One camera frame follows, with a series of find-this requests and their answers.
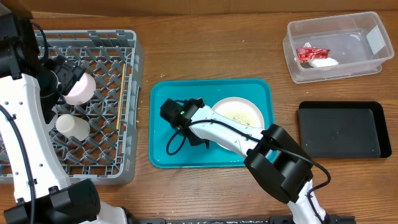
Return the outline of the cream paper cup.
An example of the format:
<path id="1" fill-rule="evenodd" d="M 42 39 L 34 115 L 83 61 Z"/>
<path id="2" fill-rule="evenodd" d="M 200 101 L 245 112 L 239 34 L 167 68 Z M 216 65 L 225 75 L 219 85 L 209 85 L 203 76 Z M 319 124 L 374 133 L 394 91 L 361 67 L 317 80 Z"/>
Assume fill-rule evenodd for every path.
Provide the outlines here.
<path id="1" fill-rule="evenodd" d="M 74 137 L 79 141 L 84 141 L 90 134 L 90 125 L 84 119 L 79 117 L 63 114 L 58 117 L 55 123 L 58 132 L 67 138 Z"/>

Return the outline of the large white plate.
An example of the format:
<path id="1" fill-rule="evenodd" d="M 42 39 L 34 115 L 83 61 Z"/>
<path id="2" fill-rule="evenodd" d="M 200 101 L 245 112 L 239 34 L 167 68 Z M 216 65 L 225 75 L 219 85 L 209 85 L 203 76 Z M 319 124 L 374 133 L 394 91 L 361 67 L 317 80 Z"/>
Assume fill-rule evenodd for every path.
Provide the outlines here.
<path id="1" fill-rule="evenodd" d="M 265 128 L 260 109 L 251 101 L 241 97 L 228 97 L 218 101 L 212 110 L 237 123 L 254 128 Z"/>

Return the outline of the wooden chopstick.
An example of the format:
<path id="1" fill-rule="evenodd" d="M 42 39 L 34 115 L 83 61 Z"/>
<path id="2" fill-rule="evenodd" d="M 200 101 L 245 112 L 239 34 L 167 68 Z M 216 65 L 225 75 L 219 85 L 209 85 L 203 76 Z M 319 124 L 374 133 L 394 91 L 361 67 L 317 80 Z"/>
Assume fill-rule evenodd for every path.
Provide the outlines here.
<path id="1" fill-rule="evenodd" d="M 116 120 L 116 130 L 119 131 L 120 128 L 120 119 L 122 113 L 122 104 L 123 104 L 123 92 L 124 92 L 124 82 L 125 82 L 125 74 L 126 74 L 126 64 L 123 64 L 122 77 L 121 77 L 121 87 L 119 94 L 119 103 L 118 103 L 118 117 Z"/>

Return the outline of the red snack wrapper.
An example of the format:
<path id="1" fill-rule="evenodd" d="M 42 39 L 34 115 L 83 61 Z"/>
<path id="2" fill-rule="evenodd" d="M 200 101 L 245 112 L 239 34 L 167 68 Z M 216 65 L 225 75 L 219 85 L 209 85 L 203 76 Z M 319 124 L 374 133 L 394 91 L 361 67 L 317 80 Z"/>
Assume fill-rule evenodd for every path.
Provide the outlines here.
<path id="1" fill-rule="evenodd" d="M 296 49 L 296 53 L 300 63 L 307 63 L 314 59 L 328 58 L 330 49 L 321 49 L 314 47 L 299 47 Z"/>

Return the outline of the white napkin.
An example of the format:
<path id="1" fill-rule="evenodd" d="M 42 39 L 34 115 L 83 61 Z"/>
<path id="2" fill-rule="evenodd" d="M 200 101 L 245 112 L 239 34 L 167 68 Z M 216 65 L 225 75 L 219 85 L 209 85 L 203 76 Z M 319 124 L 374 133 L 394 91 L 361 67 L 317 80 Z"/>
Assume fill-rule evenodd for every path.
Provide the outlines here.
<path id="1" fill-rule="evenodd" d="M 312 47 L 309 42 L 305 43 L 303 47 Z M 338 61 L 329 57 L 324 59 L 314 59 L 307 62 L 311 67 L 318 68 L 318 67 L 328 67 L 338 65 Z"/>

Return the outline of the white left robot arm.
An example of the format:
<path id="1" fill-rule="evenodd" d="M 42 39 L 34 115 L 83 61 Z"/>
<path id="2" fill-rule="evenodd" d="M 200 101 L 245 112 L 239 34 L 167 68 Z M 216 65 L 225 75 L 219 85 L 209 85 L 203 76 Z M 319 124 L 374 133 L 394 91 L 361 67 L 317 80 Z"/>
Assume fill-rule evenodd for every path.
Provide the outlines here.
<path id="1" fill-rule="evenodd" d="M 71 183 L 50 139 L 54 106 L 84 69 L 41 52 L 38 25 L 11 12 L 1 16 L 1 137 L 11 164 L 16 206 L 8 223 L 134 223 L 125 208 L 100 200 L 94 183 Z"/>

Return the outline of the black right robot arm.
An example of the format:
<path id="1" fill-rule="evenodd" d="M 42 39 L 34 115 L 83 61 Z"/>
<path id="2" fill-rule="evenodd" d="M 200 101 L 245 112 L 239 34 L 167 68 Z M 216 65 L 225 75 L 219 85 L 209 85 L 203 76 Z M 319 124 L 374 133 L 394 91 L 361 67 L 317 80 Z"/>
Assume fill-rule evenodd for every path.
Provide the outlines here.
<path id="1" fill-rule="evenodd" d="M 267 129 L 226 118 L 199 99 L 167 99 L 160 116 L 191 146 L 215 142 L 244 159 L 259 186 L 288 205 L 294 223 L 329 223 L 315 191 L 330 183 L 330 173 L 276 124 Z"/>

